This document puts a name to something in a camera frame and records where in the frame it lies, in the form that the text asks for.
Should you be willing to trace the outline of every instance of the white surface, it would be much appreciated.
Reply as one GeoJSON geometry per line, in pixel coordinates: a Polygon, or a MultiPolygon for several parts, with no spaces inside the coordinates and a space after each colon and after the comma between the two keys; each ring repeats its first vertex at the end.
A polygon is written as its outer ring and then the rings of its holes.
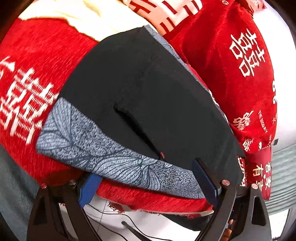
{"type": "Polygon", "coordinates": [[[296,143],[296,49],[289,27],[270,5],[254,13],[254,21],[266,43],[276,82],[278,120],[273,152],[296,143]]]}
{"type": "MultiPolygon", "coordinates": [[[[108,202],[106,202],[106,200],[101,199],[96,195],[94,196],[90,204],[100,211],[104,210],[105,213],[117,213],[108,207],[108,202]]],[[[137,237],[135,237],[126,227],[121,224],[122,221],[126,221],[130,226],[134,227],[132,222],[127,217],[123,215],[101,214],[88,205],[84,207],[84,210],[87,215],[102,223],[109,229],[120,233],[128,241],[139,241],[137,237]]],[[[66,208],[61,206],[61,211],[67,230],[72,236],[77,238],[75,231],[70,223],[70,219],[67,215],[66,208]]],[[[172,241],[194,241],[199,234],[199,231],[195,232],[184,228],[170,221],[162,215],[145,213],[141,211],[125,212],[124,214],[130,216],[137,227],[143,233],[149,236],[170,239],[172,241]]],[[[103,241],[124,241],[122,237],[106,230],[98,223],[92,220],[91,223],[95,230],[97,230],[103,241]]]]}
{"type": "Polygon", "coordinates": [[[286,223],[289,209],[269,216],[272,238],[280,237],[286,223]]]}

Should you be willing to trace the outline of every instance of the black cloth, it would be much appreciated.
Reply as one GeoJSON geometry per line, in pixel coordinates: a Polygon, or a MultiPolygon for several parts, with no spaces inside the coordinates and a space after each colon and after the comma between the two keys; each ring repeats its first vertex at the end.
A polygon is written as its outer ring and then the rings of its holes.
{"type": "Polygon", "coordinates": [[[102,40],[60,97],[127,148],[188,170],[200,157],[241,183],[244,152],[210,94],[144,27],[102,40]]]}

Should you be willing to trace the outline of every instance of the red tag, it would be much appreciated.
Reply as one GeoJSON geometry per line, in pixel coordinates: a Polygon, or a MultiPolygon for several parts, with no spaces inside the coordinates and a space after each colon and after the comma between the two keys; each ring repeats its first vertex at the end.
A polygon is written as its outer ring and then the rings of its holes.
{"type": "Polygon", "coordinates": [[[248,10],[251,16],[253,16],[254,12],[266,8],[263,0],[239,0],[239,2],[248,10]]]}
{"type": "Polygon", "coordinates": [[[271,148],[263,148],[254,154],[246,155],[247,186],[256,183],[264,200],[271,193],[271,148]]]}

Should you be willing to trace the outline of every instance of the blue gripper pad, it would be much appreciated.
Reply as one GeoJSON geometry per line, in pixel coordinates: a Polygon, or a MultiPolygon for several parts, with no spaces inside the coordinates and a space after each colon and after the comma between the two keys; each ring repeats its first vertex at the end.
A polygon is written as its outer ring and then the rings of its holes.
{"type": "Polygon", "coordinates": [[[86,204],[91,202],[102,179],[101,176],[93,173],[90,174],[80,190],[80,198],[78,200],[80,207],[83,208],[86,204]]]}
{"type": "Polygon", "coordinates": [[[203,167],[199,163],[200,159],[194,159],[192,161],[192,173],[197,180],[207,202],[214,207],[219,204],[219,190],[211,180],[211,175],[209,176],[207,171],[210,172],[205,165],[203,167]]]}

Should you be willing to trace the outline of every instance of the white fabric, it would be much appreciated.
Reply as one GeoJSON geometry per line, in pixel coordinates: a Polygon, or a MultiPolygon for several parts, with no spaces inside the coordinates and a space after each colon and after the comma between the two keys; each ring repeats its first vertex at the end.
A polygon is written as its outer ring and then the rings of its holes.
{"type": "Polygon", "coordinates": [[[266,43],[276,82],[278,151],[296,143],[296,48],[289,27],[270,5],[254,13],[254,21],[266,43]]]}
{"type": "Polygon", "coordinates": [[[149,24],[119,0],[39,0],[19,18],[65,19],[78,32],[97,41],[149,24]]]}

